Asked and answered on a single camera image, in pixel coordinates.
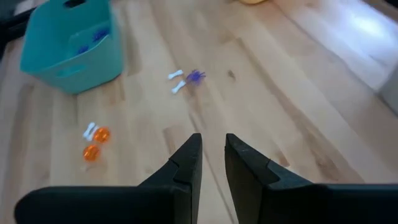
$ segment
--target white dog bone toy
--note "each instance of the white dog bone toy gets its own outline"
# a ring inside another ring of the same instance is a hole
[[[182,75],[182,74],[184,74],[184,72],[182,71],[182,70],[178,70],[178,71],[176,71],[176,72],[174,72],[174,73],[171,73],[171,74],[169,74],[169,80],[171,80],[171,79],[173,79],[174,77],[177,77],[177,76],[179,76],[179,75]]]
[[[185,86],[185,84],[187,84],[184,80],[181,80],[176,87],[172,88],[172,93],[176,94],[182,87]]]
[[[90,124],[88,124],[87,126],[87,130],[83,133],[83,138],[85,138],[87,141],[92,141],[93,140],[93,136],[95,131],[100,128],[97,125],[95,125],[94,122],[91,122]]]

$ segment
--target orange rubber ball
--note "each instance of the orange rubber ball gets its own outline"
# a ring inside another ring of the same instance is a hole
[[[99,158],[100,154],[100,149],[96,145],[89,145],[83,151],[83,157],[87,162],[94,162]]]
[[[100,143],[109,141],[110,137],[111,137],[111,132],[107,127],[98,128],[93,136],[94,140]]]

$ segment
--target wooden floor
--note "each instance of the wooden floor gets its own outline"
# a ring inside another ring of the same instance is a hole
[[[30,0],[27,5],[40,1]],[[114,0],[126,59],[114,81],[70,96],[0,67],[0,222],[49,185],[137,185],[202,133],[199,223],[237,223],[224,171],[226,133],[303,177],[398,181],[398,120],[375,95],[398,62],[398,26],[360,0]],[[178,69],[207,77],[170,90]],[[84,171],[87,124],[109,126]]]

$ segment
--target teal plastic basket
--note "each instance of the teal plastic basket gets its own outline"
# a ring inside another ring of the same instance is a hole
[[[101,30],[106,34],[96,40]],[[21,70],[75,94],[116,78],[121,51],[108,0],[50,0],[30,17]]]

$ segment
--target yellow object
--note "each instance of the yellow object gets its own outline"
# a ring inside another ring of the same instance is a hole
[[[98,146],[89,145],[83,151],[83,158],[85,158],[87,162],[94,162],[100,157],[100,154],[101,152]]]
[[[245,4],[257,4],[260,2],[263,2],[265,0],[240,0],[241,3],[245,3]]]
[[[107,141],[109,141],[109,138],[111,137],[111,132],[109,131],[109,129],[107,127],[101,127],[98,128],[95,132],[94,132],[94,140],[98,141],[100,143],[105,143]]]

